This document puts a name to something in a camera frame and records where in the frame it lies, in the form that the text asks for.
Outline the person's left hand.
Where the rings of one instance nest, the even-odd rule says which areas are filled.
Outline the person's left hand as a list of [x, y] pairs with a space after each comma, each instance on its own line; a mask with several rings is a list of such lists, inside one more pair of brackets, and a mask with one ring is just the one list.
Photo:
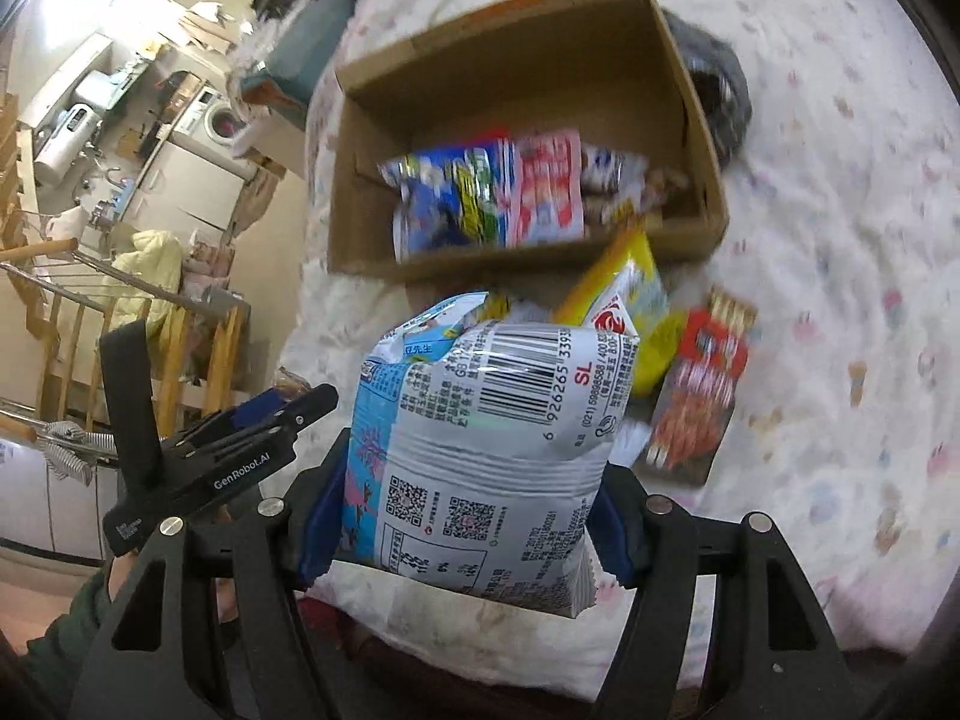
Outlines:
[[137, 567], [137, 562], [139, 562], [139, 553], [137, 553], [137, 551], [130, 551], [130, 553], [113, 557], [110, 560], [106, 580], [107, 596], [109, 596], [110, 601], [117, 600], [117, 596], [119, 596], [119, 593], [121, 593], [124, 585], [127, 583], [133, 569]]

